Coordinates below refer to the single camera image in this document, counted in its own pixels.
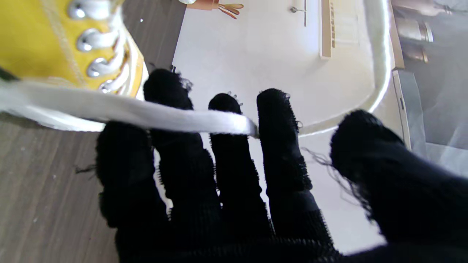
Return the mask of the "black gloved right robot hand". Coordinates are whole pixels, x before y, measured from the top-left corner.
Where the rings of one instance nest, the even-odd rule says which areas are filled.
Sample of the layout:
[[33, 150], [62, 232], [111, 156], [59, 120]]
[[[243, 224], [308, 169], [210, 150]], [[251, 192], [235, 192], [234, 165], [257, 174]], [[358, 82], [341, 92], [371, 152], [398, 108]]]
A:
[[346, 115], [331, 163], [386, 244], [344, 256], [311, 193], [287, 94], [257, 98], [269, 205], [247, 136], [144, 130], [97, 139], [100, 210], [121, 263], [466, 263], [467, 179], [416, 156], [374, 115]]

